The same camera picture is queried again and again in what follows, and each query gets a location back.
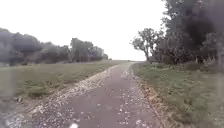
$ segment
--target gravel road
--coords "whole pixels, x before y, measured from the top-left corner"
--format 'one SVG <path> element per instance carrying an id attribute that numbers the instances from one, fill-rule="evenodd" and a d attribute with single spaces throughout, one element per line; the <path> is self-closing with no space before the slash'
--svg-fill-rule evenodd
<path id="1" fill-rule="evenodd" d="M 72 124 L 78 128 L 162 128 L 133 79 L 132 64 L 111 67 L 60 91 L 30 109 L 23 119 L 7 124 L 22 128 L 69 128 Z"/>

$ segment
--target grass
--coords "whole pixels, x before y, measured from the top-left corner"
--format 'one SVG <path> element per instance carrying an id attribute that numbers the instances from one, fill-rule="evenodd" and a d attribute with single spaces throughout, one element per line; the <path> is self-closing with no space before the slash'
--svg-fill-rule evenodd
<path id="1" fill-rule="evenodd" d="M 175 121 L 198 128 L 224 126 L 223 75 L 147 63 L 133 68 L 159 94 L 167 111 L 174 112 Z"/>
<path id="2" fill-rule="evenodd" d="M 124 61 L 39 64 L 0 68 L 0 98 L 40 98 Z"/>

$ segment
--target sky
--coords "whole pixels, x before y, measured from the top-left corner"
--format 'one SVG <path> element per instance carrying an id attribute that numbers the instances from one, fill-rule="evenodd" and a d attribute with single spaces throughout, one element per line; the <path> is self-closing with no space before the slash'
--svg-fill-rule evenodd
<path id="1" fill-rule="evenodd" d="M 42 42 L 91 41 L 112 59 L 145 60 L 130 45 L 144 28 L 158 30 L 161 0 L 0 0 L 0 27 Z"/>

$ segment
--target tree trunk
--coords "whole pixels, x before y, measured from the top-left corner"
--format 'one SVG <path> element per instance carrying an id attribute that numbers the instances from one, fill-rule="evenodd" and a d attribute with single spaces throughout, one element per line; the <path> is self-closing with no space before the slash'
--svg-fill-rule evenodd
<path id="1" fill-rule="evenodd" d="M 145 52 L 145 58 L 146 58 L 146 60 L 149 61 L 149 51 L 146 50 L 144 52 Z"/>

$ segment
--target treeline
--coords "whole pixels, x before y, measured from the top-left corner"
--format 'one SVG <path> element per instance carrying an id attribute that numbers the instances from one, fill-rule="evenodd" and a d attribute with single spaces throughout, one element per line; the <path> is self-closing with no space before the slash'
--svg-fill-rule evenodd
<path id="1" fill-rule="evenodd" d="M 0 28 L 0 62 L 13 65 L 28 63 L 86 62 L 107 59 L 102 48 L 92 42 L 72 38 L 70 47 L 40 42 L 31 35 L 11 33 Z"/>
<path id="2" fill-rule="evenodd" d="M 136 49 L 144 51 L 147 60 L 167 64 L 224 60 L 224 1 L 165 3 L 167 11 L 162 21 L 166 32 L 146 28 L 132 41 Z"/>

